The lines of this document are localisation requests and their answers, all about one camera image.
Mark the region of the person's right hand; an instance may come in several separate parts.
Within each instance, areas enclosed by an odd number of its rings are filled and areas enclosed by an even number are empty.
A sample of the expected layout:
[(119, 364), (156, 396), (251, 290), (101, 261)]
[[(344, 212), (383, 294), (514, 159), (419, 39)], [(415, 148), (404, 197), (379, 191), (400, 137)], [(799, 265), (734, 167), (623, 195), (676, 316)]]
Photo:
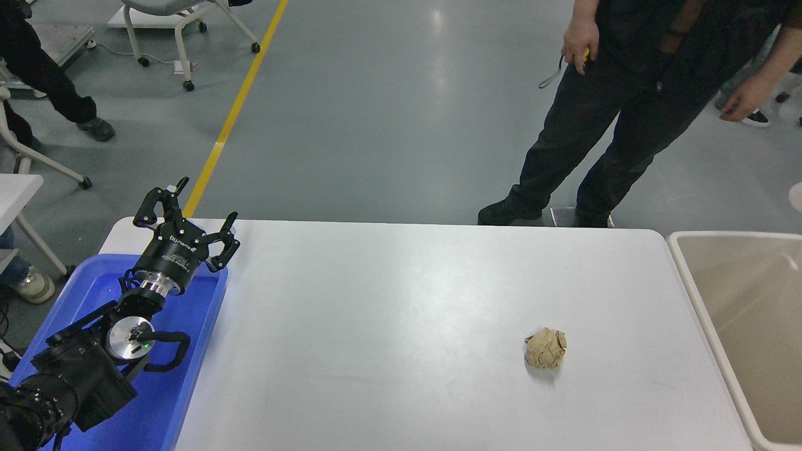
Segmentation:
[(565, 31), (561, 50), (565, 63), (580, 74), (598, 57), (600, 34), (593, 18), (572, 18)]

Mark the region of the person's left hand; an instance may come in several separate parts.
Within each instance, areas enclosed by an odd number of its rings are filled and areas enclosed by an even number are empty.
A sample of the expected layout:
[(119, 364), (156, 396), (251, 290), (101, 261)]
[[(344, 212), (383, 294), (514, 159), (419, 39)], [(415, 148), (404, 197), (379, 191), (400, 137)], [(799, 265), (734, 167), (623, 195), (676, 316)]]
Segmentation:
[(770, 77), (762, 72), (747, 77), (728, 97), (721, 108), (719, 118), (731, 122), (742, 121), (764, 105), (777, 83), (776, 77)]

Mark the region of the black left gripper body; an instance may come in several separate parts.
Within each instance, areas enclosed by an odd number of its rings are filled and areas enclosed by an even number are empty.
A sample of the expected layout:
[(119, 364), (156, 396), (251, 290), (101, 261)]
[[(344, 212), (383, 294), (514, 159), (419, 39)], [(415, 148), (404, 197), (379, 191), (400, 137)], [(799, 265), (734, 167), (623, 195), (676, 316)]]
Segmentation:
[(175, 222), (155, 226), (153, 239), (138, 259), (138, 279), (168, 279), (171, 289), (186, 289), (209, 257), (208, 246), (195, 243), (203, 234), (203, 229), (188, 220), (178, 226)]

